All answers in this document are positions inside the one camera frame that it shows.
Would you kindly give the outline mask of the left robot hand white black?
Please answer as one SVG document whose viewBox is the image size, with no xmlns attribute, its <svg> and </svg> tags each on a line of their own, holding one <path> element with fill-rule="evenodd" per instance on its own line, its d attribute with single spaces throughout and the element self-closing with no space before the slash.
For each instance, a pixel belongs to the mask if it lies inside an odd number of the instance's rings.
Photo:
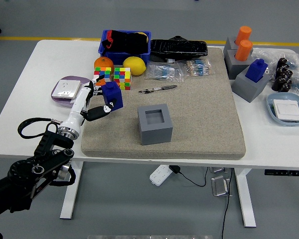
<svg viewBox="0 0 299 239">
<path fill-rule="evenodd" d="M 111 111 L 114 110 L 116 99 L 110 100 L 104 106 L 95 107 L 91 110 L 86 111 L 86 107 L 90 99 L 94 95 L 102 95 L 103 90 L 95 84 L 101 79 L 104 79 L 105 75 L 101 75 L 98 78 L 94 78 L 85 84 L 83 88 L 79 91 L 76 100 L 71 108 L 71 112 L 67 120 L 63 121 L 58 127 L 59 134 L 72 133 L 79 134 L 80 127 L 84 120 L 93 121 L 107 116 Z"/>
</svg>

